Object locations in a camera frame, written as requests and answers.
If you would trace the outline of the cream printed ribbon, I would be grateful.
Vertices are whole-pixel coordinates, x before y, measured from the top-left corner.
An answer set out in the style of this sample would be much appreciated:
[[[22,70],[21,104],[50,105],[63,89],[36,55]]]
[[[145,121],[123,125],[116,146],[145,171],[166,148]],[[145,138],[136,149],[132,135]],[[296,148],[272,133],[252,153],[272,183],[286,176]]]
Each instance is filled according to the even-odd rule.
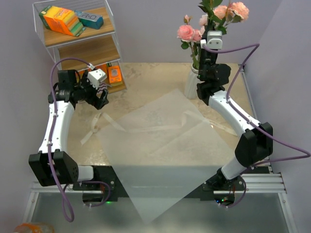
[[[103,127],[108,125],[112,125],[117,130],[125,131],[125,129],[107,113],[99,112],[95,114],[91,120],[87,134],[80,140],[81,145],[84,145],[94,134],[98,133]]]

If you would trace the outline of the pink rose stem back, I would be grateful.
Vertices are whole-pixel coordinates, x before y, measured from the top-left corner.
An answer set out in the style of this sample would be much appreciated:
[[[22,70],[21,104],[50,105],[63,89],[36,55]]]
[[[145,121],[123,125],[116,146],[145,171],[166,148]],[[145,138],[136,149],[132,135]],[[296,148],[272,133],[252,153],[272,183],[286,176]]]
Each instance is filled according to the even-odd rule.
[[[198,7],[207,14],[208,23],[221,23],[219,17],[215,16],[214,9],[221,5],[222,0],[202,0],[199,2]]]

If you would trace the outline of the white wrapping paper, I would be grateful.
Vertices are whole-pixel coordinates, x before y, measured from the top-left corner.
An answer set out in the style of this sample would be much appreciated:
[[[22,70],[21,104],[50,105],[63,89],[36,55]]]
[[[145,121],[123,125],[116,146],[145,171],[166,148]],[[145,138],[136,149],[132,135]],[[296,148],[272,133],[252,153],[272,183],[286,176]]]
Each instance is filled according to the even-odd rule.
[[[144,223],[179,202],[234,156],[209,121],[177,89],[115,121],[125,131],[108,125],[96,136],[117,176],[130,190],[129,198]],[[141,196],[134,194],[131,183],[147,180],[152,174],[167,179],[160,184],[184,188],[165,191],[162,197],[145,190]]]

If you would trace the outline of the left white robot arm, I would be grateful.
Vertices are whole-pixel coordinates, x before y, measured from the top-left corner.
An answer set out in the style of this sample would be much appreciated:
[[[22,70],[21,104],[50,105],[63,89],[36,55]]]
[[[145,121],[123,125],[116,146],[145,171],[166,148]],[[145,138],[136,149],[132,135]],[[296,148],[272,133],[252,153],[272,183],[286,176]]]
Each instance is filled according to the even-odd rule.
[[[29,156],[29,165],[42,186],[83,182],[89,190],[100,187],[101,179],[94,174],[92,166],[79,166],[68,155],[67,144],[70,122],[80,101],[85,101],[97,110],[108,104],[107,89],[100,96],[98,90],[107,74],[101,69],[85,71],[59,70],[56,82],[48,96],[49,120],[38,153]]]

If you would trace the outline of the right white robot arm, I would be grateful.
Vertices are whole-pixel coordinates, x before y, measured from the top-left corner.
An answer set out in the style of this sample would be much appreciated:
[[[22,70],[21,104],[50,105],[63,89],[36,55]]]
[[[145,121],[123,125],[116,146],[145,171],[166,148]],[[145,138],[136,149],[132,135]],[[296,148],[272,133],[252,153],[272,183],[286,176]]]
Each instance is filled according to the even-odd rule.
[[[217,64],[216,60],[217,54],[201,49],[197,95],[218,112],[239,137],[233,159],[207,180],[211,189],[227,191],[243,171],[272,154],[273,141],[266,134],[273,134],[273,127],[268,122],[262,124],[249,116],[227,96],[224,85],[229,82],[231,68],[226,64]]]

